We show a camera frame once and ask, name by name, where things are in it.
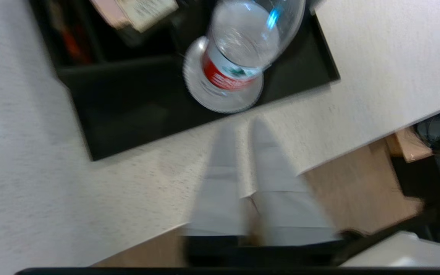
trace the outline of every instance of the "bottle label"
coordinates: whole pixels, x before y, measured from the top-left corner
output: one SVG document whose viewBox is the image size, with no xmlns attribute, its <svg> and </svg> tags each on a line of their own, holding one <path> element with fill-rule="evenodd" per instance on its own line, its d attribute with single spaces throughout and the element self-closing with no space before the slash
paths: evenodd
<svg viewBox="0 0 440 275">
<path fill-rule="evenodd" d="M 229 91 L 248 86 L 262 73 L 262 68 L 244 67 L 232 63 L 213 42 L 208 43 L 202 65 L 206 78 L 213 85 Z"/>
</svg>

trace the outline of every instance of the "speckled countertop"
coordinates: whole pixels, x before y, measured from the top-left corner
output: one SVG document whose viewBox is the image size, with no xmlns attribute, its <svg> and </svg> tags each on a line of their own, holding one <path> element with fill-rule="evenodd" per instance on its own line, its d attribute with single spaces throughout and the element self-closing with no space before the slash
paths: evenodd
<svg viewBox="0 0 440 275">
<path fill-rule="evenodd" d="M 0 0 L 0 274 L 85 266 L 183 223 L 218 126 L 263 116 L 303 172 L 440 111 L 440 1 L 324 2 L 341 81 L 90 162 L 23 1 Z"/>
</svg>

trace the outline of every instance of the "plastic water bottle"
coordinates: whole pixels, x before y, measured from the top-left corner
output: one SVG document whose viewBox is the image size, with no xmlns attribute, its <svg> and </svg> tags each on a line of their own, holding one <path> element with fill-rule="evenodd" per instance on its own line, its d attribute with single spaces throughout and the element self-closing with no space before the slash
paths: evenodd
<svg viewBox="0 0 440 275">
<path fill-rule="evenodd" d="M 183 74 L 191 95 L 220 113 L 251 107 L 262 92 L 262 72 L 300 27 L 304 0 L 222 0 L 208 37 L 188 49 Z"/>
</svg>

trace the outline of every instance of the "clear water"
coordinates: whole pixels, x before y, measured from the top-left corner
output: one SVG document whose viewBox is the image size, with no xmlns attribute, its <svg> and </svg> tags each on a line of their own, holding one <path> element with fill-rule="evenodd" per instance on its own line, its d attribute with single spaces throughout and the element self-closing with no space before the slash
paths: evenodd
<svg viewBox="0 0 440 275">
<path fill-rule="evenodd" d="M 211 38 L 233 63 L 267 66 L 280 47 L 276 16 L 251 0 L 222 2 L 215 9 Z"/>
</svg>

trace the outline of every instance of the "wooden floor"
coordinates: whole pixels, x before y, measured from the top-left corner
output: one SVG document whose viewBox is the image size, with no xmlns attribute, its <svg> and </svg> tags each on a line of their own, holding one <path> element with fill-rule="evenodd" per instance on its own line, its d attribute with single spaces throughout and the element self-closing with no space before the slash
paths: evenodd
<svg viewBox="0 0 440 275">
<path fill-rule="evenodd" d="M 418 213 L 421 202 L 405 198 L 383 139 L 304 174 L 338 229 L 372 233 Z M 180 267 L 179 229 L 105 259 L 96 267 Z"/>
</svg>

